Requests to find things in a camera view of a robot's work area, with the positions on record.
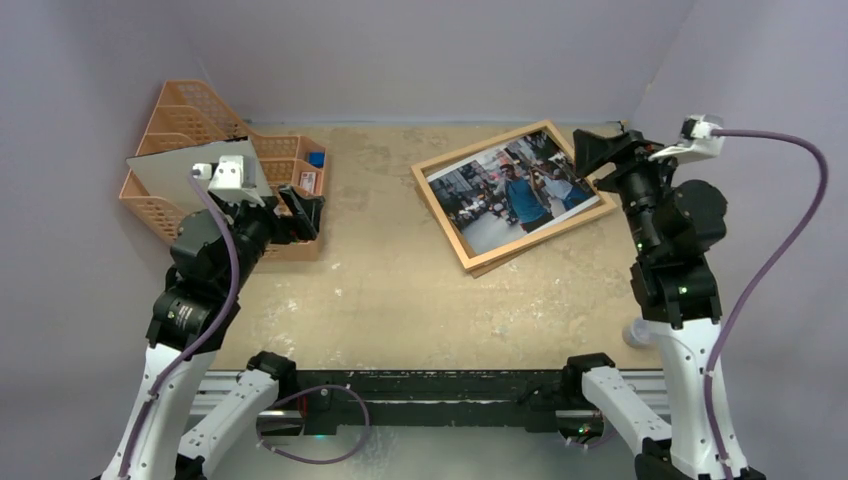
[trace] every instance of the person in photograph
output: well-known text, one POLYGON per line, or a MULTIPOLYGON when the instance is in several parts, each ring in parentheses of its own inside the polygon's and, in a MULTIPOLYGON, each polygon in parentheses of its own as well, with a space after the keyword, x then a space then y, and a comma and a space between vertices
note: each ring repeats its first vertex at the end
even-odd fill
MULTIPOLYGON (((582 189, 572 185, 565 172, 550 160, 543 162, 541 168, 532 167, 531 170, 542 175, 545 190, 552 197, 558 198, 566 211, 580 205, 589 198, 582 189)), ((530 179, 533 184, 536 183, 533 175, 530 176, 530 179)))
POLYGON ((532 179, 532 173, 531 181, 528 182, 516 173, 515 165, 511 163, 501 164, 500 171, 503 178, 495 189, 495 194, 506 198, 509 208, 515 212, 525 232, 530 233, 554 219, 551 212, 539 201, 539 186, 532 179))

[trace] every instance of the orange plastic basket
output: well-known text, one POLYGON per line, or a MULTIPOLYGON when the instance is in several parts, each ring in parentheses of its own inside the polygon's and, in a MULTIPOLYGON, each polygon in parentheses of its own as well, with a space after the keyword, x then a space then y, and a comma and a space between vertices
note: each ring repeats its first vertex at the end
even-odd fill
MULTIPOLYGON (((271 136, 253 131, 224 103, 212 88, 199 80, 169 80, 162 87, 159 100, 147 124, 136 155, 149 155, 192 145, 236 137, 250 137, 259 163, 271 189, 291 184, 302 195, 298 180, 303 172, 315 173, 313 194, 327 196, 330 162, 326 148, 302 135, 271 136), (316 168, 305 160, 309 153, 322 152, 324 167, 316 168)), ((127 174, 118 196, 138 218, 168 244, 177 235, 177 227, 190 212, 184 212, 167 199, 150 196, 132 170, 127 174)), ((288 213, 282 204, 283 213, 288 213)), ((263 261, 317 260, 324 246, 324 219, 318 238, 291 245, 270 245, 263 261)))

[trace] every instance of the blue shirt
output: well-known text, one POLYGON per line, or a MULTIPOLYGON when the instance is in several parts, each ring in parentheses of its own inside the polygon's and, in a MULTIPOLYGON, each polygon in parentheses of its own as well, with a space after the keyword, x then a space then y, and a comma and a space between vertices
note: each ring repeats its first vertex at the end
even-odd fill
POLYGON ((509 197, 510 204, 512 204, 512 209, 518 215, 518 221, 521 223, 538 220, 548 213, 536 199, 536 194, 533 193, 530 182, 523 178, 508 180, 506 182, 506 194, 509 197))

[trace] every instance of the beige speckled tabletop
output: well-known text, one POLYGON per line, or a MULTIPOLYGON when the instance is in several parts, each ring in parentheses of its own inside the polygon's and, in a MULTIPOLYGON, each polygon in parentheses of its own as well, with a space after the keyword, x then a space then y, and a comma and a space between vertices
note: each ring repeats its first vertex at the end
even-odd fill
MULTIPOLYGON (((242 369, 261 349, 299 368, 559 368, 598 351, 659 367, 621 340, 639 310, 619 210, 475 280, 418 199, 410 165, 515 127, 261 129, 328 147, 327 245, 318 262, 258 268, 213 368, 242 369)), ((569 140, 572 128, 560 127, 569 140)))

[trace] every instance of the white wall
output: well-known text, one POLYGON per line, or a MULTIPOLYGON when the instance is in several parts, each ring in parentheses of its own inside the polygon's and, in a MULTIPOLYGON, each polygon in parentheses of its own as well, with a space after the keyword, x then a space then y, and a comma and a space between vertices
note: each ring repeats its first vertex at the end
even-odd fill
POLYGON ((201 72, 166 2, 119 3, 0 8, 2 478, 106 466, 169 264, 117 195, 161 81, 201 72))
POLYGON ((629 117, 693 0, 186 0, 215 88, 262 122, 629 117))
MULTIPOLYGON (((808 138, 829 156, 818 217, 751 297, 724 354, 739 438, 769 479, 845 477, 846 16, 840 0, 698 2, 634 116, 658 141, 703 112, 728 128, 808 138)), ((729 201, 729 234, 709 254, 729 313, 809 205, 815 162, 797 147, 728 139, 721 159, 678 175, 714 183, 729 201)))

